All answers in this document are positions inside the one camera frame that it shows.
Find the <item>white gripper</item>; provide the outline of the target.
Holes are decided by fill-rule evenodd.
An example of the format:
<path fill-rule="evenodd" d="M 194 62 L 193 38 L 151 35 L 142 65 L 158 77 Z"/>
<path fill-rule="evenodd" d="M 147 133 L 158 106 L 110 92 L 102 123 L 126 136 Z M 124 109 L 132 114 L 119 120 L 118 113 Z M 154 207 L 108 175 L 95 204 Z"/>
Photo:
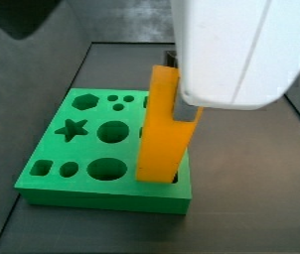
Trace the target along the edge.
<path fill-rule="evenodd" d="M 202 107 L 253 110 L 300 73 L 300 0 L 170 0 L 181 94 Z"/>

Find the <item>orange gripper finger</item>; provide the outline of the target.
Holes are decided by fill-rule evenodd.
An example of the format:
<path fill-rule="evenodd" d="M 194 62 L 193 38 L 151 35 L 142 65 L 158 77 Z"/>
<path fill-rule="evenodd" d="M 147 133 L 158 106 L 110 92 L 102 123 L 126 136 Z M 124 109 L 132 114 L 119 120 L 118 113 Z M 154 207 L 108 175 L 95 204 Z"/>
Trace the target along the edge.
<path fill-rule="evenodd" d="M 193 122 L 173 119 L 178 80 L 175 68 L 153 66 L 135 174 L 142 182 L 173 181 L 202 116 L 199 107 Z"/>

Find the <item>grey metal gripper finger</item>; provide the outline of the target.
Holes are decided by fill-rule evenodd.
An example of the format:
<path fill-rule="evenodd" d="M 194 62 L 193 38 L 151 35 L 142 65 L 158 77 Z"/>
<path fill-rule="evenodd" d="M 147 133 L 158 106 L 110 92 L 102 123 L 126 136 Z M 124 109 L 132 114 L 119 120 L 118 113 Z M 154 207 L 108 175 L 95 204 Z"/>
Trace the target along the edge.
<path fill-rule="evenodd" d="M 167 51 L 165 53 L 165 66 L 177 67 L 178 59 L 177 52 Z M 173 118 L 175 121 L 193 122 L 195 120 L 198 113 L 198 107 L 190 105 L 182 97 L 181 87 L 177 87 L 175 100 L 174 100 L 174 109 L 173 109 Z"/>

